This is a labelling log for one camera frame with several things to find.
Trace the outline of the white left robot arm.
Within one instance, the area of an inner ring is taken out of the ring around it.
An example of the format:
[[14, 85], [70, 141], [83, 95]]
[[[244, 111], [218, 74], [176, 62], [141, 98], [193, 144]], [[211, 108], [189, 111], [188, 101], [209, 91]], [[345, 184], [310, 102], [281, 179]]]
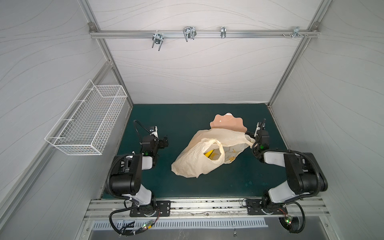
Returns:
[[[113, 210], [109, 214], [109, 222], [113, 230], [121, 236], [135, 236], [154, 227], [160, 217], [170, 215], [171, 202], [157, 201], [152, 191], [142, 184], [142, 173], [150, 170], [158, 162], [158, 151], [169, 146], [168, 138], [159, 138], [158, 128], [145, 128], [139, 121], [133, 121], [135, 131], [139, 137], [141, 150], [138, 154], [131, 153], [115, 156], [108, 171], [105, 191], [116, 199], [124, 200], [124, 208]], [[133, 211], [130, 216], [152, 217], [155, 220], [143, 224], [137, 230], [136, 222], [122, 224], [118, 227], [113, 222], [113, 216], [118, 213]]]

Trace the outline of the yellow banana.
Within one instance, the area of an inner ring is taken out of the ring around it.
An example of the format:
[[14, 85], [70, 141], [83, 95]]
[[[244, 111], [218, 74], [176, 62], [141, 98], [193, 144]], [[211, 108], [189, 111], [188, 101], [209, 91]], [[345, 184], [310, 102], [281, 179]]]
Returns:
[[221, 156], [221, 152], [219, 149], [214, 149], [214, 150], [211, 150], [209, 152], [206, 152], [204, 154], [207, 158], [209, 158], [210, 160], [212, 161], [216, 161], [220, 158]]

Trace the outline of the horizontal aluminium rail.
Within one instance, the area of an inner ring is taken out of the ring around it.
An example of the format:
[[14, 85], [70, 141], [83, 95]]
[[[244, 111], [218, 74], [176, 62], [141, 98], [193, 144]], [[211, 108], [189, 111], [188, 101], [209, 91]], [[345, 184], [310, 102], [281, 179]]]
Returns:
[[[229, 39], [253, 39], [253, 38], [284, 38], [282, 34], [290, 34], [293, 30], [229, 30], [226, 38]], [[317, 38], [321, 32], [300, 30], [308, 38]], [[95, 31], [90, 32], [93, 39], [152, 39], [153, 34], [159, 33], [164, 39], [183, 39], [182, 30], [157, 30], [157, 31]], [[219, 30], [196, 30], [196, 39], [222, 39]]]

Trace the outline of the metal hook clamp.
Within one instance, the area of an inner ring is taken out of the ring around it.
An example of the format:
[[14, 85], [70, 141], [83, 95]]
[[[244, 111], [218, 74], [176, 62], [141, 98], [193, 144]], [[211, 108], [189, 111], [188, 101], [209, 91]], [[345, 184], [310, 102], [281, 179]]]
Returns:
[[185, 27], [183, 29], [183, 35], [185, 37], [186, 42], [189, 41], [189, 39], [194, 40], [197, 33], [195, 27]]
[[221, 27], [221, 38], [225, 39], [227, 35], [227, 29], [226, 27]]
[[309, 35], [308, 34], [306, 34], [306, 33], [302, 33], [302, 32], [300, 32], [300, 28], [299, 27], [296, 27], [296, 28], [294, 28], [293, 29], [293, 31], [290, 33], [290, 34], [282, 34], [282, 36], [284, 37], [284, 38], [291, 38], [291, 39], [295, 39], [295, 38], [307, 38], [307, 37], [309, 37]]
[[152, 48], [154, 48], [155, 45], [158, 45], [158, 51], [160, 51], [161, 47], [162, 47], [162, 44], [164, 42], [163, 35], [161, 35], [159, 33], [155, 33], [155, 34], [153, 34], [152, 40], [153, 40]]

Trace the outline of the pink scalloped fruit plate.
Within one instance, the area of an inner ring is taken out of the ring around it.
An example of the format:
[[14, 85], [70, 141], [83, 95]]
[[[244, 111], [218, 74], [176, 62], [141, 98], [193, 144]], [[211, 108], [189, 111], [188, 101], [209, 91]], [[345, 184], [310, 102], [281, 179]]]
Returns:
[[224, 115], [215, 115], [215, 118], [210, 122], [211, 129], [226, 129], [235, 132], [245, 133], [248, 129], [244, 126], [242, 118], [234, 117], [231, 113]]

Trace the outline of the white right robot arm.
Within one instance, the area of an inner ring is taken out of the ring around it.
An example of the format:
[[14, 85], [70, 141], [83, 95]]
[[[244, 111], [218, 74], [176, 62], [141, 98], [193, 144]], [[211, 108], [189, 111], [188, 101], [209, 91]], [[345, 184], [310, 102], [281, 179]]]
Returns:
[[243, 199], [248, 215], [277, 215], [281, 226], [292, 234], [306, 225], [303, 207], [298, 200], [317, 196], [328, 189], [328, 181], [312, 153], [294, 150], [271, 150], [269, 133], [257, 127], [252, 153], [261, 163], [285, 168], [286, 181], [265, 191], [260, 200]]

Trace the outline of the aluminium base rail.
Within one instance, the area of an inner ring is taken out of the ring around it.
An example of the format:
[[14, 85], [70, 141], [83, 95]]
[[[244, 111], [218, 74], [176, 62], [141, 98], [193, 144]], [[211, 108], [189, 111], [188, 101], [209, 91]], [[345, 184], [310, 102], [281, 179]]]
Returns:
[[[251, 217], [251, 210], [245, 197], [238, 198], [169, 198], [159, 199], [163, 218], [241, 218]], [[307, 217], [330, 216], [330, 212], [321, 197], [299, 200]], [[103, 199], [92, 200], [85, 213], [85, 220], [107, 220], [112, 211], [122, 209], [123, 200]]]

